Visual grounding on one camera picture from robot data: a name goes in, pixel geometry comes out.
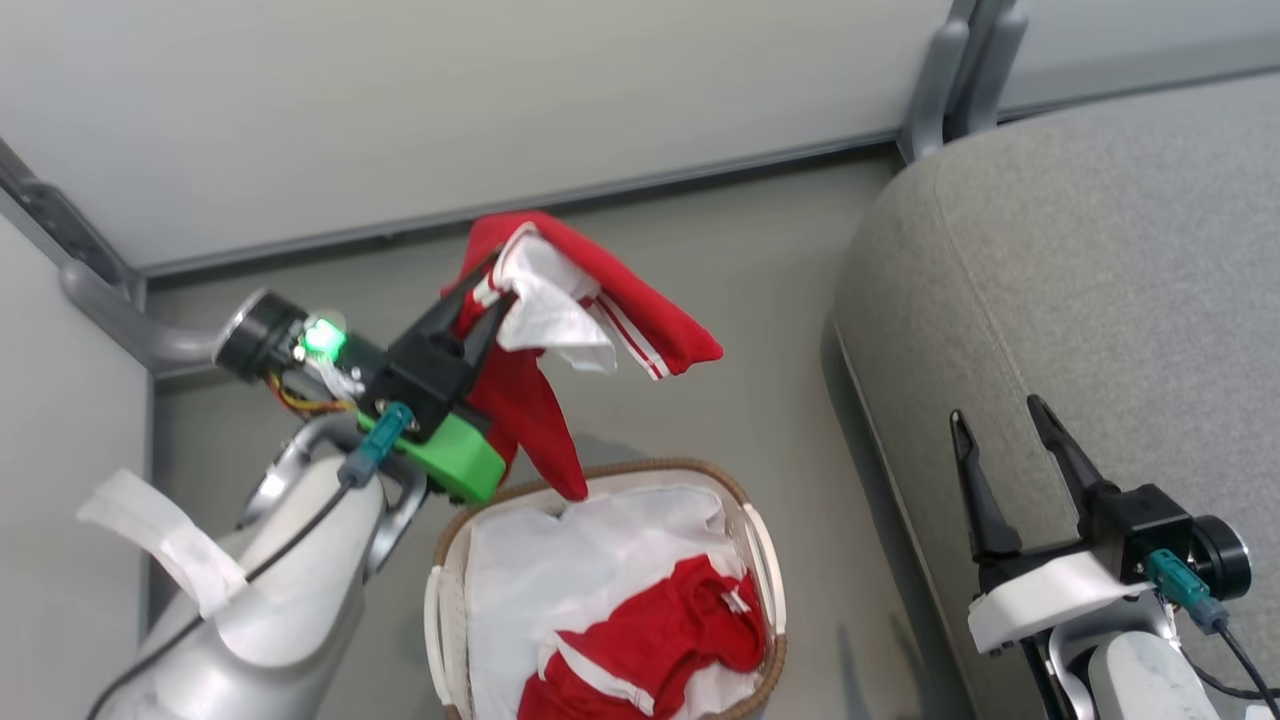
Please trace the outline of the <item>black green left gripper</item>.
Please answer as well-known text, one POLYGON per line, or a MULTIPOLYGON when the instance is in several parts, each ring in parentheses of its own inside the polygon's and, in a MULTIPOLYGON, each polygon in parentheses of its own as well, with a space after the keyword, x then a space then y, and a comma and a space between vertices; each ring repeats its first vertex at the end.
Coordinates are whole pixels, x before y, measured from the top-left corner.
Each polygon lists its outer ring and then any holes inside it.
POLYGON ((371 427, 393 404, 413 416, 396 450, 425 470, 444 495, 465 505, 492 501, 507 461, 490 442, 492 420, 470 395, 518 296, 488 291, 497 255, 489 254, 410 325, 387 351, 387 364, 360 401, 371 427))

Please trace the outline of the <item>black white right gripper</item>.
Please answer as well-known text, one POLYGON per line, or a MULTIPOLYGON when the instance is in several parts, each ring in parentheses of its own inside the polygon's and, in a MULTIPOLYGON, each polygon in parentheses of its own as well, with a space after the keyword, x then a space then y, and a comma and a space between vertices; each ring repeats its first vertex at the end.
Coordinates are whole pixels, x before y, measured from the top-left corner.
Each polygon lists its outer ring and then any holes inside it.
POLYGON ((1149 556, 1190 553, 1192 515, 1153 484, 1117 491, 1091 461, 1039 395, 1027 407, 1044 448, 1055 457, 1076 509, 1075 543, 1021 552, 980 465, 980 447, 960 410, 950 414, 957 479, 974 562, 995 562, 995 584, 975 600, 968 628, 975 650, 1005 646, 1092 615, 1124 598, 1155 591, 1149 556))

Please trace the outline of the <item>red white striped garment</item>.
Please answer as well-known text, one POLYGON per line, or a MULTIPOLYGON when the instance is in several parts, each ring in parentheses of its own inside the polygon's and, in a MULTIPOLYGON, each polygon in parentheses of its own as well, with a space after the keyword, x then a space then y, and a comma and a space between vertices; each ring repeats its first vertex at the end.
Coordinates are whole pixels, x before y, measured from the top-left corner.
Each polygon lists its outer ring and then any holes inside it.
POLYGON ((588 483, 568 425, 540 369, 553 354, 576 372, 612 374, 627 354, 653 380, 722 357, 718 341, 614 254, 544 211, 483 217, 471 227, 456 287, 454 331, 472 329, 502 301, 509 307, 468 396, 504 462, 525 454, 562 497, 588 483))

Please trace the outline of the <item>red garment white trim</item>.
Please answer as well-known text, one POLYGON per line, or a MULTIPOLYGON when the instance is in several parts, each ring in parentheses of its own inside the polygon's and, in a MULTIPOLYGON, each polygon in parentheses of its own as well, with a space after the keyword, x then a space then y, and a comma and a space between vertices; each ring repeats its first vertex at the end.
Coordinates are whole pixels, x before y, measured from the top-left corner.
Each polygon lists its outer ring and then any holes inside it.
POLYGON ((703 555, 582 632, 556 632, 517 720, 703 720, 750 697, 765 660, 755 579, 703 555))

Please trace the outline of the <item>white basket liner cloth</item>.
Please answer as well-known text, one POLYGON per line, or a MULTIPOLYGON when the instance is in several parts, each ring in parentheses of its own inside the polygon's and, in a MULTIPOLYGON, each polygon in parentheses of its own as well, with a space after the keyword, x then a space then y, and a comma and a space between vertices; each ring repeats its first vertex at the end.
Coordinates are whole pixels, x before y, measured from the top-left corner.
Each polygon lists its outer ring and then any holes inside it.
POLYGON ((465 573, 474 720, 517 720, 527 679, 556 632, 582 632, 708 556, 751 573, 726 532, 721 497, 695 486, 630 489, 557 515, 517 509, 480 520, 465 573))

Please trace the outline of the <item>white woven laundry basket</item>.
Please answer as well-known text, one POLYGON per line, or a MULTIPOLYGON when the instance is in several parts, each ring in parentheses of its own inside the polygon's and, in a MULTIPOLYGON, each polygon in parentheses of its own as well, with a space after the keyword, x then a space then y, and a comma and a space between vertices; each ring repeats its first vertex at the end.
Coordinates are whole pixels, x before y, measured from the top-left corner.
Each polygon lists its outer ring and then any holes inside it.
MULTIPOLYGON (((726 532, 739 557, 750 569, 765 611, 767 651, 755 670, 751 694, 718 714, 698 720, 760 720, 786 664, 787 609, 785 583, 771 533, 746 491, 726 471, 695 457, 646 457, 585 469, 593 496, 658 486, 689 484, 719 496, 726 532)), ((468 675, 468 619, 466 580, 471 536, 476 521, 516 509, 557 515, 568 507, 543 479, 503 484, 492 503, 454 518, 439 539, 424 594, 424 641, 431 683, 444 720, 474 720, 468 675)))

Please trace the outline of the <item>grey fabric sofa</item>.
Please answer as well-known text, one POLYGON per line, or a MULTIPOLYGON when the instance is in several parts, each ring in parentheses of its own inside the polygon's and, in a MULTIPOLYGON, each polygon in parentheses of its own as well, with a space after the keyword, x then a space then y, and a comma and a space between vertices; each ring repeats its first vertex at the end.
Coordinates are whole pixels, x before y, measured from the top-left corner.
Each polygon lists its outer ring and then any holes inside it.
POLYGON ((844 260, 833 319, 886 483, 979 720, 1043 720, 1019 653, 978 653, 948 416, 1028 547, 1074 505, 1043 397, 1103 475, 1249 547, 1231 625, 1280 685, 1280 72, 1018 120, 901 172, 844 260))

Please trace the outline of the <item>grey partition leg with caster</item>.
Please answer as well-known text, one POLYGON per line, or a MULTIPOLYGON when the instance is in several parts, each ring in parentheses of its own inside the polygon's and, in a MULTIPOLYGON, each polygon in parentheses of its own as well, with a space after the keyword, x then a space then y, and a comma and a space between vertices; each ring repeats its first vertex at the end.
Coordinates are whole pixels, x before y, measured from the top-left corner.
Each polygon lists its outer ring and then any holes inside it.
POLYGON ((64 296, 159 380, 214 370, 230 324, 243 316, 246 304, 257 300, 250 295, 216 325, 184 328, 148 316, 78 260, 61 266, 59 281, 64 296))

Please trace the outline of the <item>white tape strip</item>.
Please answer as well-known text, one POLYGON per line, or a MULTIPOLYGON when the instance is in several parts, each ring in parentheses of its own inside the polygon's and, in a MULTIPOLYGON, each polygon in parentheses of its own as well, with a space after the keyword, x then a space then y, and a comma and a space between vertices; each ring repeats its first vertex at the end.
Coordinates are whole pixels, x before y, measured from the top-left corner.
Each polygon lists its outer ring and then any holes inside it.
POLYGON ((163 492, 118 470, 76 512, 148 553, 209 620, 247 585, 246 570, 163 492))

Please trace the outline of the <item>aluminium partition base rail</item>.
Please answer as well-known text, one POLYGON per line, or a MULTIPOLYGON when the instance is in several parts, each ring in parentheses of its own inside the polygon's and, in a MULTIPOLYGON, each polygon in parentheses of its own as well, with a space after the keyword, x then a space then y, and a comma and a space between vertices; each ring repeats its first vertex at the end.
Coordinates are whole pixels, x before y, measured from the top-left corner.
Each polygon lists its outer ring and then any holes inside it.
POLYGON ((678 193, 718 188, 801 170, 847 163, 887 161, 904 167, 899 146, 890 136, 855 138, 764 152, 703 167, 644 176, 635 179, 556 191, 526 199, 489 202, 456 211, 413 217, 362 228, 335 231, 255 249, 209 254, 141 269, 142 281, 160 288, 196 284, 287 266, 357 258, 387 249, 440 240, 460 232, 480 217, 522 210, 591 211, 678 193))

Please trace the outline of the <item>grey partition corner post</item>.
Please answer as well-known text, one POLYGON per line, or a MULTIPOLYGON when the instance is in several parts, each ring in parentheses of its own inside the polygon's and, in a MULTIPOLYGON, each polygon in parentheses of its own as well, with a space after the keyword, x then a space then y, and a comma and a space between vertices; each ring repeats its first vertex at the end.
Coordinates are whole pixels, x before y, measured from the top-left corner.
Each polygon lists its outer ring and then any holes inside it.
POLYGON ((146 283, 142 275, 65 193, 40 179, 4 138, 0 138, 0 188, 67 256, 86 264, 136 306, 145 306, 146 283))

